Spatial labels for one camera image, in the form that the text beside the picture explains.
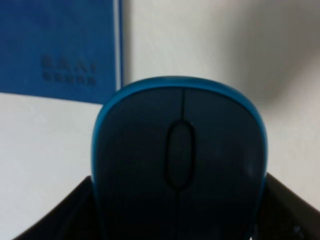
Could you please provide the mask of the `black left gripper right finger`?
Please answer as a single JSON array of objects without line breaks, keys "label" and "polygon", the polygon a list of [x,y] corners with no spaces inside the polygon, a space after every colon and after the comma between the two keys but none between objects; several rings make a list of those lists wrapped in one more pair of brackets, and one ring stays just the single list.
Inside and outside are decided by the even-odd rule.
[{"label": "black left gripper right finger", "polygon": [[320,240],[320,212],[267,174],[253,240]]}]

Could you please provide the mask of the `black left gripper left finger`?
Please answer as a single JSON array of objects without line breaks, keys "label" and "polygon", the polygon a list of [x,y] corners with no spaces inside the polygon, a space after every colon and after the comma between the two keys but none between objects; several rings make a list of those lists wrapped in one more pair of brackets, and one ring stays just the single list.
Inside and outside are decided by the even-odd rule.
[{"label": "black left gripper left finger", "polygon": [[91,177],[87,176],[53,210],[16,239],[99,240],[100,229]]}]

